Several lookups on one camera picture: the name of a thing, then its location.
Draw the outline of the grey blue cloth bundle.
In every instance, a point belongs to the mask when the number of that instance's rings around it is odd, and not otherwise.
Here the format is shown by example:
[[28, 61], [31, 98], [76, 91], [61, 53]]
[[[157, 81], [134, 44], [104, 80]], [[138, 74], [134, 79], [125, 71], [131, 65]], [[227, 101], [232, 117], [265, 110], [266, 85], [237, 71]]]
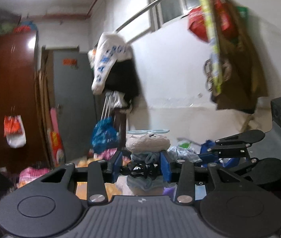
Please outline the grey blue cloth bundle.
[[127, 167], [127, 186], [130, 190], [149, 192], [164, 188], [165, 182], [160, 169], [159, 152], [132, 153]]

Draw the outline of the white hooded jacket with letters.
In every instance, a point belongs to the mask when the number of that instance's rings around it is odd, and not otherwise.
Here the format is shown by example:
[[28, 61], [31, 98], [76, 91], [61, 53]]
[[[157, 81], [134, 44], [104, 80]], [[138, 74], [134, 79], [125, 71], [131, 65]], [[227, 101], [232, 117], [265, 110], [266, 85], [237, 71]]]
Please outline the white hooded jacket with letters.
[[100, 95], [107, 77], [116, 62], [132, 59], [129, 45], [117, 33], [103, 32], [97, 44], [94, 60], [94, 80], [91, 90]]

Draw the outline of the black hanging garment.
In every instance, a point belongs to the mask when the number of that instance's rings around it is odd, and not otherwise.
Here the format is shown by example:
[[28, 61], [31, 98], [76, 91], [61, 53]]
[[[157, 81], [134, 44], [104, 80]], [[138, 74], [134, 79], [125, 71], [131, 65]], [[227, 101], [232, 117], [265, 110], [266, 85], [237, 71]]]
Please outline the black hanging garment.
[[140, 82], [133, 59], [114, 63], [106, 79], [105, 89], [122, 93], [128, 107], [133, 103], [140, 95]]

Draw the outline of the red hanging plastic bag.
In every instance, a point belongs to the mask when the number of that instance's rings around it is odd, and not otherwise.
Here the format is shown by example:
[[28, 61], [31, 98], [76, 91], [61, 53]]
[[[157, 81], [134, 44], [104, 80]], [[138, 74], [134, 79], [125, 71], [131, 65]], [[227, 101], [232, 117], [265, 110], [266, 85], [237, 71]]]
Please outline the red hanging plastic bag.
[[[238, 37], [237, 27], [230, 15], [228, 5], [225, 0], [214, 0], [215, 12], [220, 20], [221, 31], [224, 37], [232, 40]], [[206, 26], [201, 7], [193, 8], [189, 12], [188, 29], [200, 40], [208, 42]]]

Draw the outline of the grey metal door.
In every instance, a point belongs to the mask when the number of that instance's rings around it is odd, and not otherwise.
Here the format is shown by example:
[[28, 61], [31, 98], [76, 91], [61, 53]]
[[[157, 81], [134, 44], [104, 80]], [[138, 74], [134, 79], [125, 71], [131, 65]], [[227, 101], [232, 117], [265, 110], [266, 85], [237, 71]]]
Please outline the grey metal door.
[[97, 122], [92, 82], [87, 54], [70, 50], [53, 53], [55, 108], [67, 162], [86, 156], [91, 148]]

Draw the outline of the brown hanging coat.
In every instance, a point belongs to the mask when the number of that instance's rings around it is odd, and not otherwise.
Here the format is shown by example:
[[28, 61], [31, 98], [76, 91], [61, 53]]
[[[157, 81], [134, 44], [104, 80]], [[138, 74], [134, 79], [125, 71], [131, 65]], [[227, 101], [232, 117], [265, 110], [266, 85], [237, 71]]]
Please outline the brown hanging coat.
[[230, 0], [214, 0], [223, 81], [212, 99], [218, 110], [252, 114], [257, 101], [268, 96], [262, 63], [243, 18]]

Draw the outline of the red white shopping bag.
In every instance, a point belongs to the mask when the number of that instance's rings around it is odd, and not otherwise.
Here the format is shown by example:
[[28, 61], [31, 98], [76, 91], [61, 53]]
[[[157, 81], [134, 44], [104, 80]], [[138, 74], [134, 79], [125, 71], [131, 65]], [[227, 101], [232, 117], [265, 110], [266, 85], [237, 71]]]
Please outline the red white shopping bag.
[[4, 137], [11, 148], [22, 148], [26, 145], [25, 129], [20, 115], [4, 117]]

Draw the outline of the yellow green hanging strip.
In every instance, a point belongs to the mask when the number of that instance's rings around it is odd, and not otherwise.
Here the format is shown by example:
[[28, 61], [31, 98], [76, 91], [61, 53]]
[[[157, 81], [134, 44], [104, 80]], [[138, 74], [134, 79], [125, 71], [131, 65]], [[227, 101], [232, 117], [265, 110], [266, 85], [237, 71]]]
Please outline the yellow green hanging strip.
[[215, 90], [215, 95], [219, 95], [222, 91], [222, 69], [220, 64], [220, 46], [218, 43], [218, 34], [214, 13], [214, 2], [213, 0], [199, 0], [203, 18], [206, 27], [206, 33], [211, 47], [211, 77], [213, 81], [213, 87]]

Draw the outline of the blue plastic bag by door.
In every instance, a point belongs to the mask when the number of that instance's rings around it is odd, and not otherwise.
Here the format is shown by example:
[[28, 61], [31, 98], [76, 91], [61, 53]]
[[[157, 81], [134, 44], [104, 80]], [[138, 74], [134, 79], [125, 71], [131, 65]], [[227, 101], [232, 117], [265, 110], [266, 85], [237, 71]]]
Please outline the blue plastic bag by door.
[[94, 127], [91, 136], [91, 146], [97, 154], [118, 145], [117, 130], [112, 117], [101, 119]]

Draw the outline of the red brown wooden wardrobe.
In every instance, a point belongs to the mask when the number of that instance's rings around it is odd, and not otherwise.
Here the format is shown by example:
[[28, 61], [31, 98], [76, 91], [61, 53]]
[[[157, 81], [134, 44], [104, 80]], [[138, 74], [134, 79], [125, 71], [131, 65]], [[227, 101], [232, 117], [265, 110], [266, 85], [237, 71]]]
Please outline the red brown wooden wardrobe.
[[[37, 33], [9, 33], [0, 36], [0, 167], [20, 173], [48, 159], [40, 133], [35, 99]], [[11, 148], [4, 137], [4, 118], [20, 115], [26, 144]]]

